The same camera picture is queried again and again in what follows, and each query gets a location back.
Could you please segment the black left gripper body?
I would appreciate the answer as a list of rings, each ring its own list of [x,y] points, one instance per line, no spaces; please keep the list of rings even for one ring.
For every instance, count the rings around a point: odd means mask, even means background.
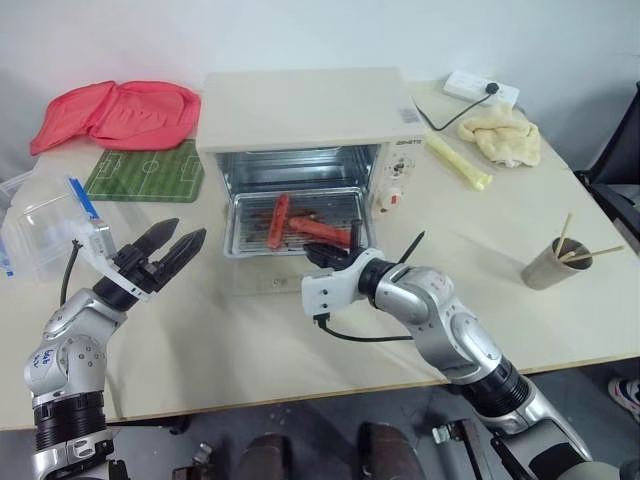
[[[169,282],[171,254],[151,261],[149,256],[156,250],[149,242],[124,245],[114,257],[118,273],[146,293],[159,292]]]

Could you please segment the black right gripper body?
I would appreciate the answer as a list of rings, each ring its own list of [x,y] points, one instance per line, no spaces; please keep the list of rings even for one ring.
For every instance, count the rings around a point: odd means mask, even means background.
[[[335,271],[340,271],[348,268],[352,264],[351,254],[340,247],[324,243],[325,255],[324,256],[307,256],[307,259],[317,267],[331,268]]]

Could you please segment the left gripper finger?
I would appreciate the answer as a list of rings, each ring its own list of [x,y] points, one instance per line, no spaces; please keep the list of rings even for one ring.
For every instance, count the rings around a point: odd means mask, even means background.
[[[178,218],[170,218],[154,223],[134,242],[134,247],[145,257],[149,257],[171,239],[178,223]]]
[[[207,230],[200,228],[182,236],[159,261],[159,281],[169,282],[201,250]]]

